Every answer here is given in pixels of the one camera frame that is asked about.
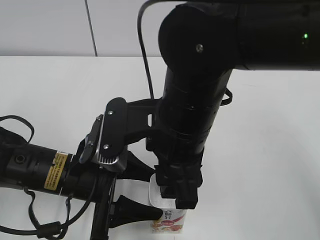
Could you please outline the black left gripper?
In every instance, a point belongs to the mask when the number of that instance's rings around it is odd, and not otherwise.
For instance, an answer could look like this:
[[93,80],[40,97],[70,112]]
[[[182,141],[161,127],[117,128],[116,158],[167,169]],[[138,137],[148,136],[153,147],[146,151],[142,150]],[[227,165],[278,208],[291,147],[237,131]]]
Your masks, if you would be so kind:
[[[149,181],[155,173],[155,169],[128,151],[126,169],[117,175],[117,179]],[[61,195],[84,201],[83,207],[71,218],[71,221],[75,222],[90,203],[94,204],[89,237],[91,240],[107,240],[109,227],[116,228],[130,223],[157,221],[162,217],[162,209],[141,204],[124,195],[120,195],[118,200],[111,204],[115,179],[114,173],[92,162],[81,164],[73,159],[63,168],[59,181]]]

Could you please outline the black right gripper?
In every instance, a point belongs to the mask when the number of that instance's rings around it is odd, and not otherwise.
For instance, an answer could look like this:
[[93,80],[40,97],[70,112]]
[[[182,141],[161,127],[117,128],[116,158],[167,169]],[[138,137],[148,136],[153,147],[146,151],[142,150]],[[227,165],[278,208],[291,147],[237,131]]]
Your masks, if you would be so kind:
[[175,199],[177,209],[194,210],[198,203],[198,188],[203,183],[203,147],[198,151],[189,142],[148,137],[146,149],[158,159],[155,173],[161,197]]

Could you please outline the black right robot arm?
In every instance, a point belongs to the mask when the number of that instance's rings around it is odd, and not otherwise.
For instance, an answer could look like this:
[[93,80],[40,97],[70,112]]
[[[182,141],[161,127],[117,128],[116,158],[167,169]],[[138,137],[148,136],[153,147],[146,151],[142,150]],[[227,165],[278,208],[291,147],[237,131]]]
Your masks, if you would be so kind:
[[233,70],[317,71],[317,0],[177,5],[158,46],[167,70],[152,137],[156,182],[177,209],[194,209],[205,143]]

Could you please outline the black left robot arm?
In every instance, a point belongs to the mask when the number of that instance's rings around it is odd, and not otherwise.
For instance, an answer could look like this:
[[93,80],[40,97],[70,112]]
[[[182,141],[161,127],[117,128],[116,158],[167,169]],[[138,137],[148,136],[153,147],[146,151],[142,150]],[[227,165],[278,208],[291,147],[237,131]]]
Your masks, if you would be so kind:
[[163,211],[121,195],[114,200],[117,180],[148,181],[154,172],[133,154],[123,173],[107,171],[92,162],[81,162],[85,144],[79,144],[76,154],[30,144],[22,136],[2,128],[0,130],[0,185],[3,188],[24,191],[32,199],[36,192],[60,195],[66,198],[65,206],[71,211],[72,199],[84,204],[74,215],[66,215],[64,222],[40,223],[29,204],[27,213],[32,230],[2,226],[1,232],[18,236],[36,236],[39,239],[61,240],[68,228],[94,203],[90,238],[108,239],[109,229],[129,223],[158,220]]

